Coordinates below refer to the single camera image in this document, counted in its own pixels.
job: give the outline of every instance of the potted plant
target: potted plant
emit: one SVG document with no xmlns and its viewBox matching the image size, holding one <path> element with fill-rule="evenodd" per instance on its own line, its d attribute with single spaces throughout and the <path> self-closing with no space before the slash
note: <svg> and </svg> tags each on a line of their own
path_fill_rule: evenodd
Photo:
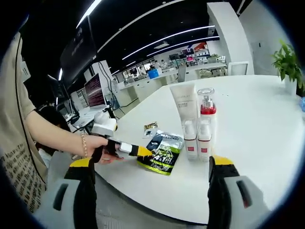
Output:
<svg viewBox="0 0 305 229">
<path fill-rule="evenodd" d="M 296 87 L 302 91 L 305 88 L 305 83 L 302 80 L 302 72 L 300 63 L 295 55 L 293 47 L 285 44 L 280 40 L 282 45 L 279 51 L 275 51 L 272 57 L 275 59 L 273 66 L 278 69 L 279 76 L 283 81 L 285 79 L 285 87 L 289 94 L 295 95 Z"/>
</svg>

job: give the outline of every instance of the bracelet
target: bracelet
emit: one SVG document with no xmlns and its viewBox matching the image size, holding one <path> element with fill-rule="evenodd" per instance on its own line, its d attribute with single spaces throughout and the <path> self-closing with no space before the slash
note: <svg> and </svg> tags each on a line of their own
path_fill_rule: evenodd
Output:
<svg viewBox="0 0 305 229">
<path fill-rule="evenodd" d="M 81 134 L 81 139 L 82 139 L 82 147 L 84 149 L 85 157 L 88 157 L 87 143 L 86 143 L 86 140 L 85 140 L 85 134 L 84 133 Z"/>
</svg>

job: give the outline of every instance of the white pot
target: white pot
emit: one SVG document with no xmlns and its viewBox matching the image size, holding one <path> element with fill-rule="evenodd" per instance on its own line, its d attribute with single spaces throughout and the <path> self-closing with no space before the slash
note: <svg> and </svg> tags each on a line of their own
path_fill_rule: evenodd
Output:
<svg viewBox="0 0 305 229">
<path fill-rule="evenodd" d="M 288 92 L 288 94 L 295 95 L 297 80 L 295 80 L 294 82 L 290 81 L 289 76 L 286 75 L 284 81 L 285 81 L 285 88 L 286 88 L 286 91 Z"/>
</svg>

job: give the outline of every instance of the hand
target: hand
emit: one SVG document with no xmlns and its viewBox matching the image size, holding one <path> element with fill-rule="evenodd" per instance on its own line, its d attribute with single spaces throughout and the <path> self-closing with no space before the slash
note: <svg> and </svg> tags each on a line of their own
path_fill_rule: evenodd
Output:
<svg viewBox="0 0 305 229">
<path fill-rule="evenodd" d="M 108 140 L 103 138 L 103 137 L 98 137 L 94 135 L 87 135 L 85 136 L 86 144 L 87 144 L 87 152 L 89 156 L 92 156 L 94 153 L 95 148 L 98 148 L 100 146 L 106 146 L 108 144 Z M 113 161 L 122 161 L 124 160 L 124 157 L 117 157 L 117 156 L 112 156 L 108 154 L 107 149 L 103 149 L 102 157 L 99 161 L 100 164 L 105 165 L 105 164 L 110 164 Z"/>
</svg>

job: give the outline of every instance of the person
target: person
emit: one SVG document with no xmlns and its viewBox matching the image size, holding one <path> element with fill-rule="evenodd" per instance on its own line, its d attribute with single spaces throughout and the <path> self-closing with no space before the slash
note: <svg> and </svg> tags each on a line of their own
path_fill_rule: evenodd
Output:
<svg viewBox="0 0 305 229">
<path fill-rule="evenodd" d="M 0 67 L 0 160 L 17 194 L 28 210 L 34 212 L 41 204 L 47 175 L 34 141 L 75 155 L 92 156 L 95 148 L 107 145 L 108 140 L 73 134 L 51 124 L 35 111 L 21 81 L 21 47 L 22 39 L 17 33 Z M 122 159 L 103 151 L 99 163 Z"/>
<path fill-rule="evenodd" d="M 167 62 L 165 62 L 164 60 L 161 60 L 161 67 L 163 69 L 165 69 L 167 67 Z"/>
<path fill-rule="evenodd" d="M 65 118 L 61 115 L 60 112 L 56 110 L 53 106 L 45 106 L 38 111 L 38 114 L 41 115 L 45 120 L 49 121 L 55 126 L 58 126 L 61 129 L 71 132 Z M 38 152 L 42 157 L 42 160 L 47 168 L 50 166 L 51 158 L 56 151 L 48 146 L 44 146 L 40 143 L 36 144 Z"/>
<path fill-rule="evenodd" d="M 142 66 L 140 66 L 140 73 L 141 75 L 146 75 L 146 70 Z"/>
<path fill-rule="evenodd" d="M 155 61 L 155 62 L 154 62 L 154 68 L 157 69 L 157 68 L 160 68 L 160 67 L 161 67 L 161 66 L 160 66 L 159 62 L 158 62 L 158 61 Z"/>
</svg>

